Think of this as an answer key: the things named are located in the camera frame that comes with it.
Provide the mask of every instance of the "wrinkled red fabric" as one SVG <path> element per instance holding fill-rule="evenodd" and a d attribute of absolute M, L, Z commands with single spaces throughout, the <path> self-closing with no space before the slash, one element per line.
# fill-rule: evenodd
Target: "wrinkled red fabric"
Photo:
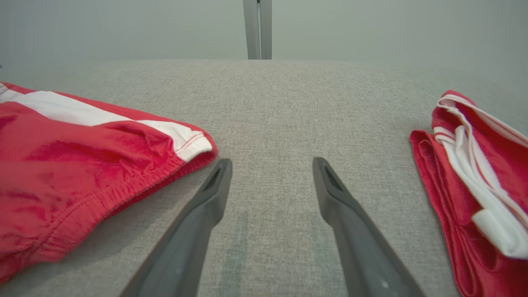
<path fill-rule="evenodd" d="M 460 93 L 446 94 L 456 94 L 473 103 Z M 526 211 L 526 149 L 491 129 L 470 108 L 462 105 L 457 108 L 472 124 L 475 137 L 503 188 Z M 432 127 L 441 126 L 454 132 L 462 125 L 445 109 L 435 108 L 432 117 Z M 472 215 L 482 208 L 452 169 L 444 147 L 426 131 L 413 131 L 410 140 L 418 171 L 442 225 L 460 293 L 465 297 L 528 296 L 528 261 L 505 257 L 479 232 Z"/>
<path fill-rule="evenodd" d="M 190 127 L 203 132 L 213 149 L 186 163 L 175 154 L 172 138 L 137 122 L 81 126 L 49 119 L 16 102 L 1 103 L 0 284 L 32 264 L 59 261 L 99 222 L 218 154 L 209 134 L 198 127 L 62 95 L 133 120 Z"/>

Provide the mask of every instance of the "gray fabric surface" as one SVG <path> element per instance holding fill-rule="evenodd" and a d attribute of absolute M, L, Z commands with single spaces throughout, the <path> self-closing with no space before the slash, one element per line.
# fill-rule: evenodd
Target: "gray fabric surface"
<path fill-rule="evenodd" d="M 188 122 L 233 161 L 199 296 L 345 296 L 312 158 L 325 157 L 427 296 L 457 296 L 443 235 L 409 143 L 430 130 L 449 88 L 522 133 L 528 104 L 467 73 L 362 63 L 116 61 L 47 73 L 0 72 L 26 88 L 68 92 Z M 100 224 L 59 263 L 42 263 L 0 296 L 118 296 L 211 166 Z"/>

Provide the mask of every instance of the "gray tabletop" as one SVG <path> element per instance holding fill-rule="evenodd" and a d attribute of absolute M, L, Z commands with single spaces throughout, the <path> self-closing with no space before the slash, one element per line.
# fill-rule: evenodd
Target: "gray tabletop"
<path fill-rule="evenodd" d="M 350 62 L 143 60 L 13 72 L 0 80 L 188 122 L 233 161 L 199 296 L 345 296 L 332 229 L 319 214 L 312 158 L 333 166 L 427 296 L 457 296 L 446 244 L 409 143 L 430 130 L 448 89 L 528 132 L 528 103 L 470 73 Z M 101 223 L 59 263 L 0 296 L 118 296 L 208 175 L 177 180 Z"/>

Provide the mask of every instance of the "folded red garment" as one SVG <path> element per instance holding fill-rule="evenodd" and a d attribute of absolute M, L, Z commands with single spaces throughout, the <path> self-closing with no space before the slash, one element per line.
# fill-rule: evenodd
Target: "folded red garment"
<path fill-rule="evenodd" d="M 218 154 L 193 125 L 8 83 L 0 143 L 0 284 Z"/>
<path fill-rule="evenodd" d="M 527 296 L 528 139 L 448 91 L 414 159 L 463 296 Z"/>

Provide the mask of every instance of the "white fabric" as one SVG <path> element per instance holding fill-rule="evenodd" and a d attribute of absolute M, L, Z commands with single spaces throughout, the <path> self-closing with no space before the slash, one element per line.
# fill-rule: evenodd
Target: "white fabric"
<path fill-rule="evenodd" d="M 0 103 L 7 101 L 22 104 L 47 118 L 71 124 L 96 126 L 130 120 L 147 125 L 170 136 L 173 140 L 174 152 L 185 162 L 213 149 L 201 131 L 193 131 L 189 127 L 173 122 L 132 120 L 51 91 L 22 94 L 0 83 Z"/>
<path fill-rule="evenodd" d="M 528 226 L 528 215 L 501 187 L 497 175 L 473 136 L 473 127 L 455 107 L 455 101 L 475 111 L 478 109 L 461 97 L 446 95 L 438 101 L 437 106 L 459 117 L 463 125 L 455 129 L 455 134 L 443 127 L 434 127 L 433 130 L 435 139 L 444 146 L 453 170 L 483 207 L 483 210 L 472 216 L 472 220 L 505 256 L 528 259 L 528 230 L 525 228 Z M 487 123 L 494 123 L 495 126 L 491 127 L 498 127 L 496 131 L 508 139 L 528 145 L 524 135 L 506 124 L 481 110 L 477 114 L 482 119 L 487 118 Z"/>

